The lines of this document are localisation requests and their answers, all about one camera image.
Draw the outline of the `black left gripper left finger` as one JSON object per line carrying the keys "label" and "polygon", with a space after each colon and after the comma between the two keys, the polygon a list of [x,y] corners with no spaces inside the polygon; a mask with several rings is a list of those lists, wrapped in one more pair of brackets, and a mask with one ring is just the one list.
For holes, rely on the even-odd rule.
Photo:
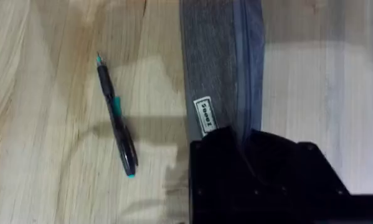
{"label": "black left gripper left finger", "polygon": [[216,129],[191,142],[191,223],[255,223],[258,215],[253,211],[253,198],[257,186],[232,128]]}

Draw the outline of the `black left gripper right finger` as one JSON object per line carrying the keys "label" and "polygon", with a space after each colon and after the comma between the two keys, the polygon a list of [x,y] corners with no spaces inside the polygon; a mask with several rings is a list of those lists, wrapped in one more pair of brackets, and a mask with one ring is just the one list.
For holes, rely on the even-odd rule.
{"label": "black left gripper right finger", "polygon": [[294,142],[253,129],[245,141],[244,156],[260,182],[289,194],[302,197],[350,194],[312,142]]}

